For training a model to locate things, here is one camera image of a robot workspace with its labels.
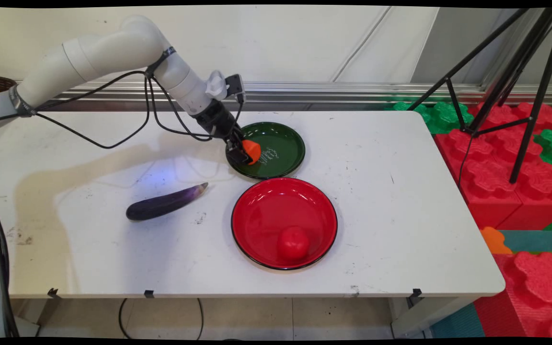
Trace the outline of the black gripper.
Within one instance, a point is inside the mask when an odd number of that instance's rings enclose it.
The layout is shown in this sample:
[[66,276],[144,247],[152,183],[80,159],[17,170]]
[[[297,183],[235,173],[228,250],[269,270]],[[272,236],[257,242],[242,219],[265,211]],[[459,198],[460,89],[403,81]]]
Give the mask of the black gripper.
[[208,107],[193,115],[193,119],[213,138],[227,142],[226,159],[230,164],[249,165],[253,162],[242,143],[245,139],[243,130],[221,101],[210,100]]

